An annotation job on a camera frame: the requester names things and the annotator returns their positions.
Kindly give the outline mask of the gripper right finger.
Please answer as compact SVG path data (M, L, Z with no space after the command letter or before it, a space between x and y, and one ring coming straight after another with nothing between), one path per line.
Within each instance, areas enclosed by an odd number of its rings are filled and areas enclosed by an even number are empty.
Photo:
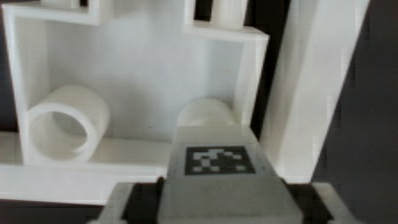
M280 224L363 224L328 183L284 182Z

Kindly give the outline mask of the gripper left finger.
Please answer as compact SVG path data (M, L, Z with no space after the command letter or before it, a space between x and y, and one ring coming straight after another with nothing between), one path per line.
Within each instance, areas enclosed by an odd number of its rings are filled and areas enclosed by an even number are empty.
M117 183L99 217L86 224L157 224L164 178L154 182Z

